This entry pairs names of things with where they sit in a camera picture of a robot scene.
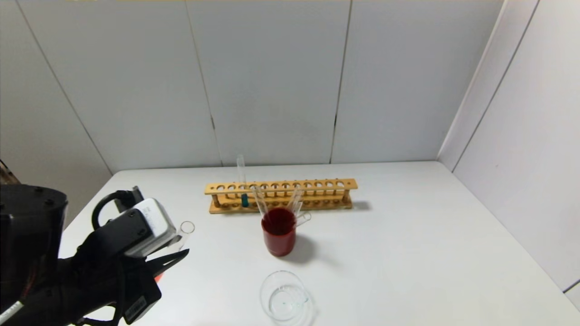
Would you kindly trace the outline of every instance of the white wall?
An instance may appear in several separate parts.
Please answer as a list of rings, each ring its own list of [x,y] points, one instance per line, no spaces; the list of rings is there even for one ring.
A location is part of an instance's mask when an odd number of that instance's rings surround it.
[[[22,183],[67,194],[66,225],[111,177],[14,0],[0,1],[0,157]]]
[[[566,296],[580,310],[580,284],[566,292]]]
[[[55,174],[71,184],[67,179],[91,174],[101,180],[105,165],[112,173],[219,166],[233,164],[238,153],[248,164],[433,159],[501,6],[501,0],[19,3],[24,17],[18,15],[30,26],[18,25],[18,33],[37,53],[14,48],[12,57],[4,55],[3,70],[23,73],[3,78],[38,76],[2,85],[2,135],[49,133],[42,135],[51,143],[46,155],[66,152],[67,164],[55,166],[95,169]],[[35,64],[42,68],[32,72]],[[17,111],[33,100],[33,107],[57,103],[59,113],[43,114],[60,124],[49,128],[44,115]],[[26,126],[4,127],[17,121]],[[59,138],[71,128],[85,136]],[[30,171],[40,160],[18,167],[23,153],[41,150],[39,137],[2,142],[2,159],[23,180],[45,174]],[[83,150],[66,145],[87,141]]]
[[[438,160],[455,169],[493,98],[539,0],[505,0]]]
[[[189,1],[223,163],[328,163],[349,1]]]
[[[354,1],[332,162],[434,160],[501,1]]]
[[[580,2],[540,1],[454,174],[555,283],[580,278]]]
[[[184,2],[20,4],[113,173],[220,165]]]

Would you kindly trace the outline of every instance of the table surface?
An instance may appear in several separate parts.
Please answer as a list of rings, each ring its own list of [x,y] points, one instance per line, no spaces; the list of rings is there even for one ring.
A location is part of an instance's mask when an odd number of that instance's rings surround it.
[[[65,230],[60,256],[92,231],[99,199],[138,185],[175,225],[196,226],[188,257],[164,274],[163,297],[138,326],[271,325],[258,294],[277,270],[302,279],[313,325],[580,325],[548,275],[438,162],[246,169],[248,181],[355,178],[354,208],[313,211],[292,253],[275,258],[258,214],[208,212],[205,185],[237,180],[235,167],[122,171]],[[110,204],[101,216],[116,214]],[[109,319],[112,308],[90,316]]]

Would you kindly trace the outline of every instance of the test tube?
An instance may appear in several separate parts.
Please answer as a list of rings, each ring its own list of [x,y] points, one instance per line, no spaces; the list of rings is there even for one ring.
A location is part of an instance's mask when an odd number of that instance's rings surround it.
[[[190,234],[195,231],[195,224],[191,221],[185,221],[179,226],[179,231],[173,240],[167,246],[168,253],[181,251],[183,245],[189,238]]]

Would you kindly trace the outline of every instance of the panel seam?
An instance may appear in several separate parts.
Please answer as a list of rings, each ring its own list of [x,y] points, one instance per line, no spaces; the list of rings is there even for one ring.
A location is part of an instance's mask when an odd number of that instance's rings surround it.
[[[113,172],[111,171],[111,168],[109,167],[109,165],[107,164],[107,161],[104,159],[101,151],[99,150],[99,148],[95,144],[95,141],[93,140],[93,137],[90,136],[89,131],[87,130],[85,124],[82,122],[81,117],[78,115],[78,112],[75,109],[75,107],[73,106],[73,103],[71,102],[70,98],[68,97],[67,92],[64,90],[63,84],[60,82],[59,78],[56,76],[55,70],[50,65],[50,62],[48,61],[48,58],[46,57],[46,54],[45,54],[44,50],[40,46],[40,42],[38,42],[38,38],[37,38],[36,34],[34,34],[34,31],[32,30],[32,26],[30,26],[30,23],[28,22],[28,18],[26,18],[26,15],[24,14],[24,10],[20,6],[19,0],[16,0],[16,5],[18,6],[18,9],[20,10],[20,14],[24,18],[24,21],[26,22],[26,26],[28,26],[28,30],[30,30],[30,34],[32,34],[32,38],[34,38],[34,42],[36,43],[38,49],[40,50],[40,53],[42,54],[42,57],[44,58],[44,61],[46,62],[46,65],[48,66],[48,69],[50,69],[50,72],[52,73],[52,76],[55,78],[56,83],[58,84],[58,86],[60,88],[60,91],[63,92],[64,98],[67,100],[68,105],[70,105],[72,111],[74,112],[74,114],[77,117],[79,123],[81,124],[82,129],[84,129],[87,137],[89,138],[90,142],[93,144],[93,147],[97,151],[97,154],[99,155],[99,157],[103,161],[103,164],[105,165],[105,167],[107,168],[107,170],[109,171],[109,173],[112,176],[113,175]]]
[[[208,104],[208,112],[209,112],[209,119],[211,121],[212,127],[213,127],[213,138],[216,141],[216,146],[217,146],[217,156],[219,156],[219,161],[220,164],[222,166],[223,165],[223,159],[222,159],[222,151],[220,151],[219,149],[219,142],[218,142],[218,134],[216,132],[216,126],[215,126],[215,120],[213,119],[213,115],[212,115],[212,109],[209,105],[209,95],[208,95],[208,88],[205,85],[205,77],[204,77],[204,71],[201,68],[201,59],[200,59],[200,53],[199,50],[197,49],[197,43],[195,42],[195,35],[193,34],[193,24],[191,23],[191,16],[189,15],[189,8],[187,7],[187,0],[183,0],[183,3],[185,4],[185,11],[187,13],[187,21],[189,23],[189,30],[191,32],[191,39],[193,40],[193,48],[195,49],[195,59],[197,60],[197,66],[198,69],[200,70],[200,75],[201,75],[201,83],[204,86],[204,93],[205,93],[205,101]]]
[[[457,162],[455,163],[455,166],[451,170],[451,173],[455,172],[455,169],[459,165],[459,162],[461,162],[461,159],[463,158],[463,155],[465,154],[465,151],[467,150],[467,148],[469,147],[469,144],[473,140],[473,136],[476,134],[477,129],[479,128],[479,126],[481,125],[481,122],[485,118],[485,115],[486,115],[487,111],[489,110],[489,108],[491,106],[491,103],[494,101],[495,95],[498,93],[498,90],[499,90],[500,86],[503,83],[503,79],[506,77],[506,74],[508,74],[508,71],[509,71],[510,67],[512,66],[513,59],[516,57],[517,51],[520,49],[521,42],[523,41],[523,39],[525,37],[525,34],[528,31],[528,27],[530,26],[530,23],[532,22],[532,19],[534,19],[534,14],[536,14],[536,9],[538,8],[539,3],[540,3],[540,0],[538,0],[538,2],[536,2],[536,5],[534,6],[534,10],[532,10],[532,15],[530,15],[530,19],[528,20],[528,23],[525,25],[524,32],[522,33],[521,38],[520,38],[520,40],[517,43],[516,49],[514,50],[513,55],[510,58],[509,63],[507,64],[506,70],[503,72],[502,78],[499,80],[498,86],[496,86],[496,88],[494,90],[494,94],[491,96],[491,99],[490,99],[489,103],[487,103],[487,106],[485,107],[485,110],[483,111],[483,114],[481,115],[481,118],[477,122],[477,125],[476,125],[475,129],[473,129],[473,133],[469,137],[469,140],[467,141],[467,144],[463,148],[463,151],[461,152],[461,155],[457,159]]]
[[[347,46],[348,41],[349,41],[350,16],[353,12],[353,1],[354,0],[350,0],[349,16],[348,16],[348,19],[346,21],[345,48],[343,49],[343,52],[342,52],[342,66],[340,67],[340,79],[338,82],[338,95],[336,98],[336,111],[334,114],[334,127],[332,129],[332,142],[331,142],[331,146],[330,146],[330,158],[328,160],[329,164],[332,164],[332,155],[334,153],[334,140],[336,138],[336,122],[338,120],[338,107],[340,105],[340,92],[342,91],[342,77],[344,76],[344,73],[345,73],[346,46]]]

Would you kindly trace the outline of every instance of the black cable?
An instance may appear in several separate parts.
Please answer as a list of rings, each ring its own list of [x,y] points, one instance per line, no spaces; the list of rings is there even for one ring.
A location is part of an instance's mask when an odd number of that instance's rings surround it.
[[[114,193],[108,194],[103,199],[101,199],[95,206],[95,209],[93,209],[93,215],[91,216],[90,219],[91,223],[93,224],[93,230],[96,230],[99,227],[101,227],[101,225],[99,224],[99,214],[101,213],[101,210],[105,205],[107,205],[108,202],[114,201],[115,199],[126,201],[131,200],[132,198],[133,195],[131,194],[130,191],[117,190]]]

